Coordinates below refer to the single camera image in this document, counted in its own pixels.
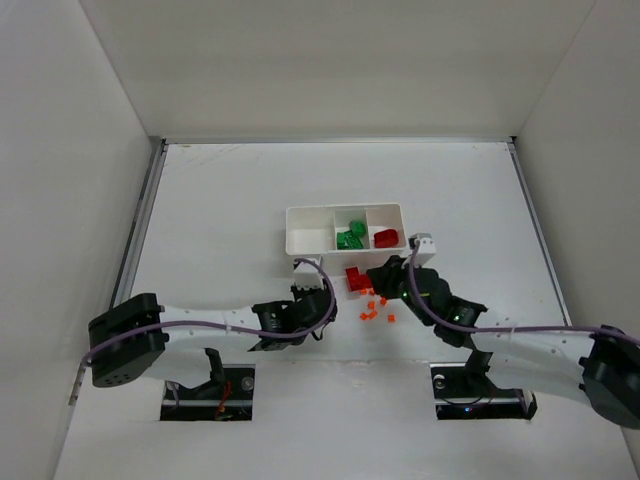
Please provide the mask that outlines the green lego plate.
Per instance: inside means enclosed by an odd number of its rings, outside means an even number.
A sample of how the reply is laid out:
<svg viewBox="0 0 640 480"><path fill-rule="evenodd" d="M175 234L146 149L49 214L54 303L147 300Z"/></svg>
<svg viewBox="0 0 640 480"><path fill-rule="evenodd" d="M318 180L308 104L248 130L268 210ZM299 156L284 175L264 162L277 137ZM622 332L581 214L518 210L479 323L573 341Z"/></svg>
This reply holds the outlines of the green lego plate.
<svg viewBox="0 0 640 480"><path fill-rule="evenodd" d="M361 250L364 244L352 231L345 231L336 234L336 247L338 250Z"/></svg>

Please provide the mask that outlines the green lego brick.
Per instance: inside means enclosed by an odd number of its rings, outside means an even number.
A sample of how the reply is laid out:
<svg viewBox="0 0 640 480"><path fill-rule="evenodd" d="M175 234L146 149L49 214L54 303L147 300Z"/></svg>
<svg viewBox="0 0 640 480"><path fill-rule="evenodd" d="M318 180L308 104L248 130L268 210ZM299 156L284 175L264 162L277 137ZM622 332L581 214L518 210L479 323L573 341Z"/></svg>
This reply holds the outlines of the green lego brick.
<svg viewBox="0 0 640 480"><path fill-rule="evenodd" d="M352 220L349 223L349 231L357 238L362 238L367 235L366 224L359 220Z"/></svg>

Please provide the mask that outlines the white three-compartment container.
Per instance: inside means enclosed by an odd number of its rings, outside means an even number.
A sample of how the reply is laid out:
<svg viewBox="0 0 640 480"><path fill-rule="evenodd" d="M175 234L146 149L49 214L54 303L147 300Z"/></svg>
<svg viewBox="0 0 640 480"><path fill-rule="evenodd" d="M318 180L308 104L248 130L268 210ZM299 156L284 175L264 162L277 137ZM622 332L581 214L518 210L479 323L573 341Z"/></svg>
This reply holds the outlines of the white three-compartment container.
<svg viewBox="0 0 640 480"><path fill-rule="evenodd" d="M347 266L384 262L389 255L407 247L401 206L398 203L321 205L289 207L286 210L285 251L290 256L322 257ZM366 227L362 249L340 249L338 234L360 221ZM398 240L392 246L377 246L375 235L394 230Z"/></svg>

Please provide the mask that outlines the red rounded lego brick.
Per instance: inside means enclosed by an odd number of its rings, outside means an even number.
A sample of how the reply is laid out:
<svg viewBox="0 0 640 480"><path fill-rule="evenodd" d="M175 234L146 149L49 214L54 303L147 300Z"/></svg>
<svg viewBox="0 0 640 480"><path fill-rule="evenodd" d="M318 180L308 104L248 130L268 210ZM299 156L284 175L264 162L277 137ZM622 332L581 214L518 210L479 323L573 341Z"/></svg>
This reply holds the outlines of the red rounded lego brick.
<svg viewBox="0 0 640 480"><path fill-rule="evenodd" d="M395 248L400 244L398 231L392 228L378 231L373 236L376 249Z"/></svg>

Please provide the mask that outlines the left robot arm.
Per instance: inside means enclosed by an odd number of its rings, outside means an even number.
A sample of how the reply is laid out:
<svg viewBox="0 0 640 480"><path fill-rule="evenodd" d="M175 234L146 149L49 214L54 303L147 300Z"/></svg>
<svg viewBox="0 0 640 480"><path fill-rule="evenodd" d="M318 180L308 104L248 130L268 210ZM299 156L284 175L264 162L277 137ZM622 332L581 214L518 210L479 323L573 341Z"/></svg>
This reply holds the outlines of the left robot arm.
<svg viewBox="0 0 640 480"><path fill-rule="evenodd" d="M138 294L91 320L83 363L96 388L155 378L196 388L221 381L231 357L280 352L307 337L320 338L337 315L333 290L292 288L292 299L234 310L163 306L153 293Z"/></svg>

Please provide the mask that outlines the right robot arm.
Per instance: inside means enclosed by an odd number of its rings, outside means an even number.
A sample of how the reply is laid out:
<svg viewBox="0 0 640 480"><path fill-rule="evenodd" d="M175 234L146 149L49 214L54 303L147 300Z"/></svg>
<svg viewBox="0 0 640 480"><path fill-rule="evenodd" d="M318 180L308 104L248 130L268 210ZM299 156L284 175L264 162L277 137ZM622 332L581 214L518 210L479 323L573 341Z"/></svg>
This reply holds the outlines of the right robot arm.
<svg viewBox="0 0 640 480"><path fill-rule="evenodd" d="M401 300L434 335L470 350L467 368L498 389L564 397L624 427L639 427L639 341L612 326L520 326L454 295L436 270L391 256L367 276Z"/></svg>

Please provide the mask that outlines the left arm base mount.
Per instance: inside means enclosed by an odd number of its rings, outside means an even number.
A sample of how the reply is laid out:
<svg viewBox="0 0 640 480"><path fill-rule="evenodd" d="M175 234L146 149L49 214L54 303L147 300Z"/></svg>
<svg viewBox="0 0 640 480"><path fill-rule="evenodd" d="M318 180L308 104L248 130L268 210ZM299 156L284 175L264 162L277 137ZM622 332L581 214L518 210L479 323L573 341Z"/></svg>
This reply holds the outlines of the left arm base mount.
<svg viewBox="0 0 640 480"><path fill-rule="evenodd" d="M251 421L256 369L253 364L224 364L207 348L205 370L194 386L165 384L159 419L164 422Z"/></svg>

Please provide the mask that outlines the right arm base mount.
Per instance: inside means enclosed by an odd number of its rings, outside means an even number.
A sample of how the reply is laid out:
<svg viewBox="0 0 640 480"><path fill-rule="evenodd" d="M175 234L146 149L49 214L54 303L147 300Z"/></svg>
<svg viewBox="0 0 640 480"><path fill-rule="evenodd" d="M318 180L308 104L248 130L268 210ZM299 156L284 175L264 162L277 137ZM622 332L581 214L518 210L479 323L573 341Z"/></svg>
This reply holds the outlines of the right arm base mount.
<svg viewBox="0 0 640 480"><path fill-rule="evenodd" d="M531 420L535 394L497 387L487 376L489 353L472 352L464 363L431 363L430 376L438 420Z"/></svg>

